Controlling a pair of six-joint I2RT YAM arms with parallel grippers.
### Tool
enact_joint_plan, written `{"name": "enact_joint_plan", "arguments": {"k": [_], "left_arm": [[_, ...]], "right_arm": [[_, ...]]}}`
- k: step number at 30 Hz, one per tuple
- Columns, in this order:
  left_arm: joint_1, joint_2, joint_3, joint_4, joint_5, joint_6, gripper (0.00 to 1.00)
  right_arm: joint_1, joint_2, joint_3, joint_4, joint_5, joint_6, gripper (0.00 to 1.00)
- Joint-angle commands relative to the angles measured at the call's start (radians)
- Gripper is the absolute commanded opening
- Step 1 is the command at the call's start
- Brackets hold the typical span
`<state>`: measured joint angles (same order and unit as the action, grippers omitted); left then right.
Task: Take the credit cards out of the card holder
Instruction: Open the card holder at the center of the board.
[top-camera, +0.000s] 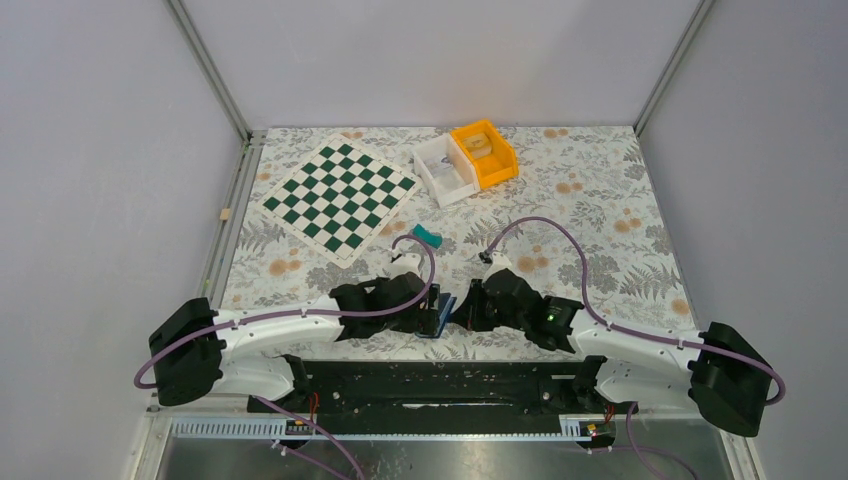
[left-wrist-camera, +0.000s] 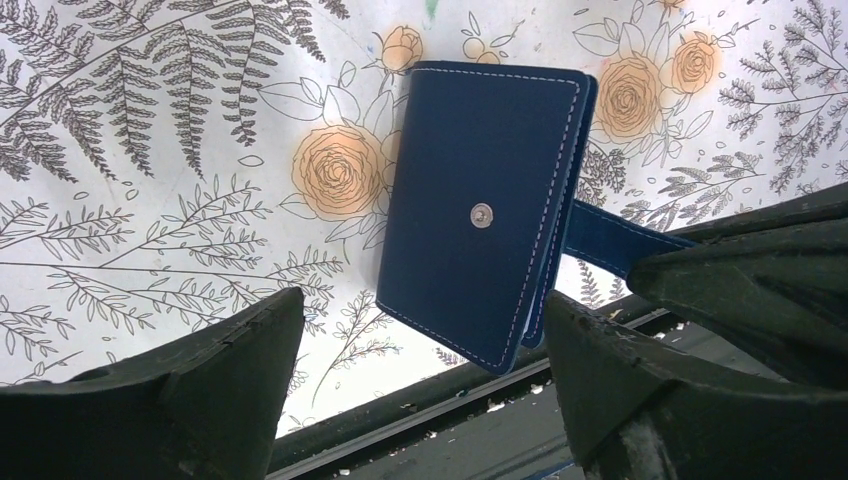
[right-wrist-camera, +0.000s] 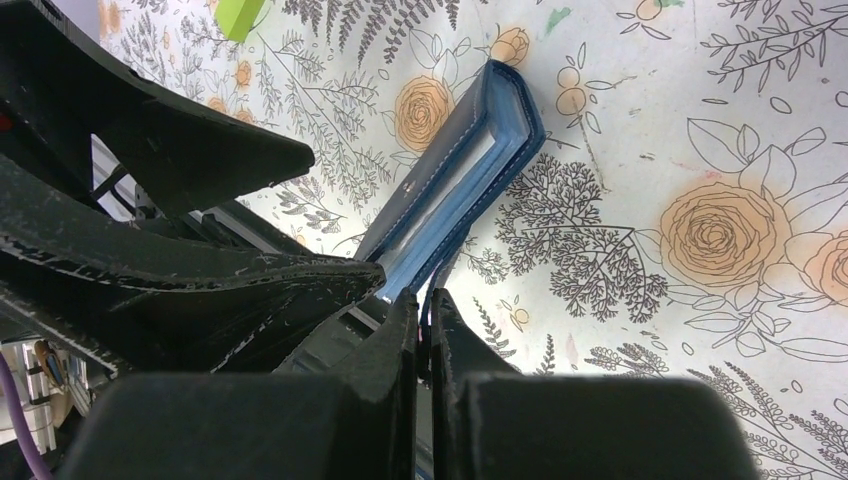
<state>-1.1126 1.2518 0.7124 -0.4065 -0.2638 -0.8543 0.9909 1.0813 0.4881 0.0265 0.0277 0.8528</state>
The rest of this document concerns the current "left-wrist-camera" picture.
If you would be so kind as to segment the navy blue card holder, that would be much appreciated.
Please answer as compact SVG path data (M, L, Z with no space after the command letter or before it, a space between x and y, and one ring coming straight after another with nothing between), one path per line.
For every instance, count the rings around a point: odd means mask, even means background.
M578 70L421 61L408 101L378 307L502 375L543 340L569 255L625 278L689 247L576 197L599 92Z

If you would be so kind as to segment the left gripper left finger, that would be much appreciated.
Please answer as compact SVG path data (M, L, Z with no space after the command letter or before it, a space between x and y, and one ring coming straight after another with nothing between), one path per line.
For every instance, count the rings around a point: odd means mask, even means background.
M1 391L5 479L262 479L304 329L283 289L148 352Z

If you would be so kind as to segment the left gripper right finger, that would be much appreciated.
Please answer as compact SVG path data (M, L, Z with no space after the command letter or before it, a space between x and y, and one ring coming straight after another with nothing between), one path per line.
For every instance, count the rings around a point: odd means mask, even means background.
M554 292L545 341L590 479L843 479L847 395L689 355Z

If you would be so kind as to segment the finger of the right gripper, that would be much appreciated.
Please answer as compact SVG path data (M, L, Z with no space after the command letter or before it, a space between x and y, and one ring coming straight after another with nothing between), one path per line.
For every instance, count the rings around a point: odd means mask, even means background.
M695 246L638 261L627 286L783 378L847 387L844 184L684 233Z

